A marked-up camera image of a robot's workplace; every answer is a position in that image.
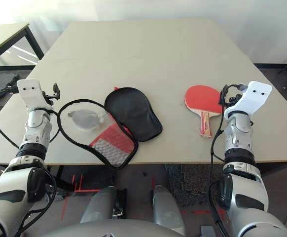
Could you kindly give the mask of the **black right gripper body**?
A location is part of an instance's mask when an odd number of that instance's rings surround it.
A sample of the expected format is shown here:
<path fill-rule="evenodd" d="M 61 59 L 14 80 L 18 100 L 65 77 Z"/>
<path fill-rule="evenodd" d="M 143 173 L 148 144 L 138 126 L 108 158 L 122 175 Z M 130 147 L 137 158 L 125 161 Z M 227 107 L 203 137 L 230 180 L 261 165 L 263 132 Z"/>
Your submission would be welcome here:
<path fill-rule="evenodd" d="M 229 107 L 234 106 L 241 98 L 242 98 L 241 94 L 236 94 L 234 97 L 230 97 L 228 106 Z"/>

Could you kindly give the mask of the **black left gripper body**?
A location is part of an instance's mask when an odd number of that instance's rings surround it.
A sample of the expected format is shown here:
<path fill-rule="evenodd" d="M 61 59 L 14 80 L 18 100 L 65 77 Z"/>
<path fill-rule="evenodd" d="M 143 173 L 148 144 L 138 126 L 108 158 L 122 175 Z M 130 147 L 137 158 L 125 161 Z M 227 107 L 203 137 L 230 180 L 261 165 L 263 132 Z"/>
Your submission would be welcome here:
<path fill-rule="evenodd" d="M 46 93 L 44 91 L 42 92 L 42 94 L 43 94 L 43 97 L 44 97 L 44 99 L 45 99 L 47 104 L 49 104 L 49 105 L 53 105 L 54 104 L 53 101 L 51 101 L 49 99 L 48 95 L 46 95 Z"/>

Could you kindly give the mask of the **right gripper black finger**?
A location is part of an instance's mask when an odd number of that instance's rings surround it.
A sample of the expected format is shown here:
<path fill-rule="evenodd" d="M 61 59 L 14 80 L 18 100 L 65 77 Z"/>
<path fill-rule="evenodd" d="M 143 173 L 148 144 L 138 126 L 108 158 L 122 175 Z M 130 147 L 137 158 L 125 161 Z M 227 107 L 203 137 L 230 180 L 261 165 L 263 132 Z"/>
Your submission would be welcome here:
<path fill-rule="evenodd" d="M 229 86 L 228 86 L 228 85 L 225 85 L 225 86 L 223 87 L 223 89 L 221 90 L 221 92 L 220 92 L 219 104 L 220 104 L 221 106 L 228 106 L 228 105 L 229 105 L 229 103 L 226 102 L 226 95 L 227 95 L 227 93 L 228 93 L 228 90 L 229 90 Z"/>

